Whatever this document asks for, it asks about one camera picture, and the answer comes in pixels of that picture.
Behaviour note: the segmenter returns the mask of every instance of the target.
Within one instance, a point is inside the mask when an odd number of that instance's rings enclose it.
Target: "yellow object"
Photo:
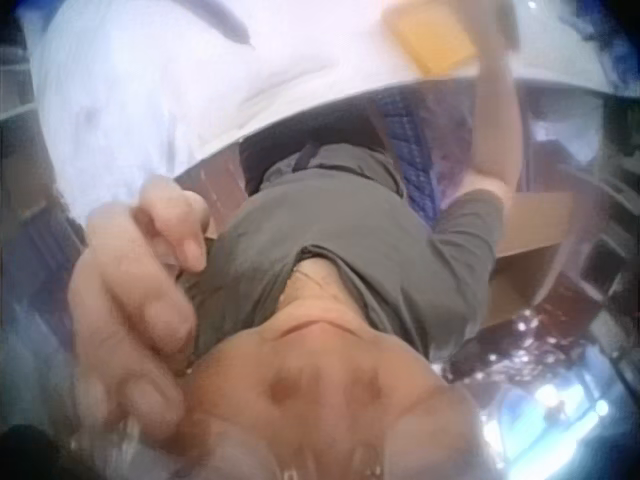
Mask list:
[[[477,55],[455,13],[441,1],[401,4],[387,10],[384,20],[426,76],[445,75]]]

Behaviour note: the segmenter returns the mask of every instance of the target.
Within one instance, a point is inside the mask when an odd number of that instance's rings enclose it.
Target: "skin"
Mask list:
[[[493,4],[454,3],[481,59],[472,168],[458,195],[489,190],[508,206],[521,127],[486,14]],[[409,345],[371,329],[322,259],[297,266],[266,323],[226,339],[184,376],[196,317],[175,272],[205,267],[208,219],[202,198],[161,177],[136,206],[90,217],[69,287],[83,423],[132,418],[148,441],[205,468],[253,472],[240,478],[365,478],[378,468],[422,478],[480,455],[470,400]]]
[[[377,465],[406,468],[416,448],[417,467],[428,469],[478,438],[467,396],[406,343],[370,328],[322,259],[299,264],[275,315],[213,349],[183,391],[189,413],[169,447],[197,462],[242,432],[269,452],[263,470],[361,478]],[[403,429],[403,419],[424,428]]]

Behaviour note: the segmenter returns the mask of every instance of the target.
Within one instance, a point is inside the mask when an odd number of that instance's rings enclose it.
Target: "neck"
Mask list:
[[[309,299],[340,303],[362,316],[358,304],[340,279],[338,269],[322,258],[310,258],[296,265],[280,296],[277,310]]]

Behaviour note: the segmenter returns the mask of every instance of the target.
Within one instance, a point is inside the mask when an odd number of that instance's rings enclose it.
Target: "lips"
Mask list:
[[[297,325],[294,325],[293,327],[287,328],[284,332],[282,332],[278,338],[284,338],[287,337],[289,335],[292,335],[294,333],[298,333],[302,330],[306,330],[307,328],[313,327],[315,325],[327,325],[329,327],[333,327],[336,330],[341,330],[342,332],[348,333],[349,335],[353,335],[354,337],[357,337],[358,335],[356,335],[356,333],[345,327],[344,325],[340,325],[337,323],[333,323],[333,322],[326,322],[326,321],[321,321],[321,320],[310,320],[308,322],[302,322],[299,323]]]

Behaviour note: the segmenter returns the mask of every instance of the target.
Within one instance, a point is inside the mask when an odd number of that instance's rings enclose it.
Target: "blurry hand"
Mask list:
[[[505,42],[498,25],[498,2],[502,0],[449,0],[478,49],[480,60],[501,59]]]
[[[109,204],[87,225],[88,248],[69,286],[82,420],[133,417],[152,438],[183,415],[175,374],[193,348],[193,307],[163,262],[197,272],[206,264],[204,200],[152,178],[133,208]]]

